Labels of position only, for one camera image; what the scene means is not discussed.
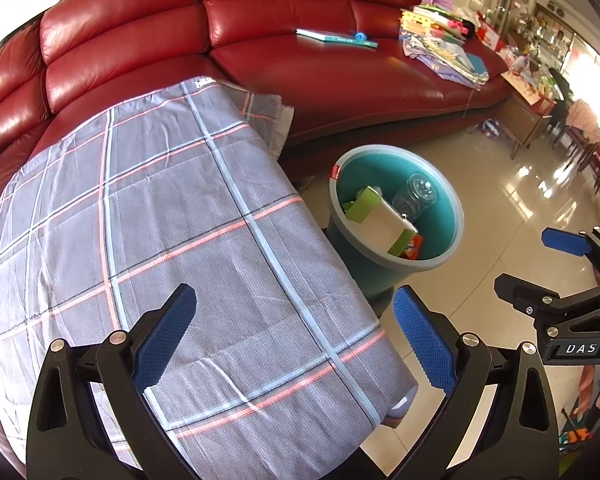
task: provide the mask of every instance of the stack of books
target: stack of books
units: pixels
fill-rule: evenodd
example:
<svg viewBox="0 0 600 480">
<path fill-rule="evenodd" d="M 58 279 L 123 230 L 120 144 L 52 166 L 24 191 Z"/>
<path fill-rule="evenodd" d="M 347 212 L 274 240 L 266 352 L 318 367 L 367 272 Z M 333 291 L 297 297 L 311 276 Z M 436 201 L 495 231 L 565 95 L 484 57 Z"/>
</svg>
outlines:
<svg viewBox="0 0 600 480">
<path fill-rule="evenodd" d="M 469 31 L 462 24 L 462 18 L 450 10 L 435 4 L 420 4 L 413 10 L 402 11 L 400 37 L 404 38 L 409 32 L 462 44 Z"/>
</svg>

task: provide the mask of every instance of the trash bin rim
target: trash bin rim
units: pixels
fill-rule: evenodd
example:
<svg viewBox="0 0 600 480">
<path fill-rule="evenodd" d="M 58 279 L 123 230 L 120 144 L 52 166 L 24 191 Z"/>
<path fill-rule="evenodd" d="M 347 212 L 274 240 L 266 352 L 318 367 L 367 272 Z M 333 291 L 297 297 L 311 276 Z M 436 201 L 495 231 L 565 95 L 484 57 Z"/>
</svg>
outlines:
<svg viewBox="0 0 600 480">
<path fill-rule="evenodd" d="M 340 207 L 340 203 L 338 202 L 338 196 L 336 193 L 336 183 L 337 179 L 333 176 L 329 178 L 329 197 L 328 197 L 328 205 L 330 210 L 331 219 L 336 224 L 336 227 L 340 231 L 340 233 L 347 239 L 347 241 L 353 245 L 360 253 L 364 256 L 372 260 L 378 265 L 381 266 L 391 266 L 391 267 L 409 267 L 414 269 L 414 271 L 418 272 L 421 270 L 429 270 L 435 269 L 439 267 L 444 262 L 446 262 L 452 254 L 456 252 L 460 241 L 462 240 L 462 232 L 464 232 L 464 212 L 462 211 L 462 205 L 460 203 L 460 199 L 456 194 L 454 188 L 451 186 L 449 181 L 445 178 L 445 176 L 440 173 L 440 171 L 433 166 L 428 160 L 425 160 L 419 155 L 416 155 L 413 152 L 405 150 L 403 148 L 397 148 L 396 146 L 388 146 L 386 144 L 366 144 L 365 146 L 359 146 L 357 148 L 353 148 L 349 150 L 347 153 L 344 153 L 335 163 L 335 166 L 338 167 L 338 172 L 346 165 L 351 162 L 353 159 L 357 158 L 360 155 L 369 155 L 372 153 L 379 153 L 383 155 L 397 155 L 401 158 L 406 158 L 411 162 L 415 162 L 427 173 L 434 176 L 439 184 L 442 185 L 444 192 L 448 195 L 456 218 L 456 225 L 454 227 L 454 237 L 448 248 L 442 253 L 436 256 L 435 258 L 430 258 L 428 260 L 407 260 L 404 258 L 399 258 L 398 256 L 391 256 L 390 254 L 380 254 L 372 250 L 370 247 L 367 247 L 363 244 L 354 234 L 350 231 L 350 229 L 346 226 L 346 218 L 344 213 L 342 212 L 342 208 Z"/>
</svg>

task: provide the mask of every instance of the red leather sofa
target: red leather sofa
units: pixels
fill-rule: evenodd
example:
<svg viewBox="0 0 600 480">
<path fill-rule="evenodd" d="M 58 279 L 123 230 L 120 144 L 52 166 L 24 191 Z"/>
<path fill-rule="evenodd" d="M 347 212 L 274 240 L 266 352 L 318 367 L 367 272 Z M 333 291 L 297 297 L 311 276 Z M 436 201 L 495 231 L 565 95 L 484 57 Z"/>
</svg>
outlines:
<svg viewBox="0 0 600 480">
<path fill-rule="evenodd" d="M 406 145 L 489 117 L 508 95 L 498 76 L 506 66 L 477 40 L 466 50 L 490 72 L 481 91 L 405 58 L 400 9 L 419 2 L 62 0 L 0 51 L 0 194 L 24 162 L 92 115 L 198 75 L 296 108 L 280 159 L 292 180 L 360 144 Z M 299 27 L 362 31 L 379 46 L 323 44 L 296 36 Z M 18 464 L 1 425 L 0 449 Z"/>
</svg>

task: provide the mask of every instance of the gray plaid blanket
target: gray plaid blanket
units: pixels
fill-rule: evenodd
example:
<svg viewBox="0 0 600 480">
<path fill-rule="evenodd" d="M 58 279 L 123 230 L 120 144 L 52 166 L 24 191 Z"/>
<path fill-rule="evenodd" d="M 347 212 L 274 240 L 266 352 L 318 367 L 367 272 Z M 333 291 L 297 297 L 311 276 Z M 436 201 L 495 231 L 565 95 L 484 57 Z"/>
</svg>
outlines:
<svg viewBox="0 0 600 480">
<path fill-rule="evenodd" d="M 197 313 L 144 397 L 202 478 L 320 478 L 406 412 L 413 377 L 267 151 L 282 148 L 283 115 L 277 97 L 195 78 L 105 110 L 13 177 L 0 419 L 21 460 L 51 341 L 128 330 L 179 283 Z"/>
</svg>

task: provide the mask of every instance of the blue gripper pad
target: blue gripper pad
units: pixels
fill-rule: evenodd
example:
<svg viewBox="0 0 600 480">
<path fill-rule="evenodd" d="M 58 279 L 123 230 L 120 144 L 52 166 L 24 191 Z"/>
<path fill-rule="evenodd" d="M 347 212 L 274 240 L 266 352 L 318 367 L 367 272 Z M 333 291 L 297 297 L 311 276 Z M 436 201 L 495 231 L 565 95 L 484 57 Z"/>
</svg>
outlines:
<svg viewBox="0 0 600 480">
<path fill-rule="evenodd" d="M 196 291 L 185 285 L 136 354 L 133 380 L 138 393 L 154 386 L 162 377 L 196 314 L 196 303 Z"/>
<path fill-rule="evenodd" d="M 406 288 L 395 293 L 394 314 L 431 386 L 449 396 L 456 386 L 453 356 Z"/>
<path fill-rule="evenodd" d="M 584 256 L 591 251 L 589 241 L 584 236 L 551 227 L 542 231 L 541 240 L 545 247 L 574 256 Z"/>
</svg>

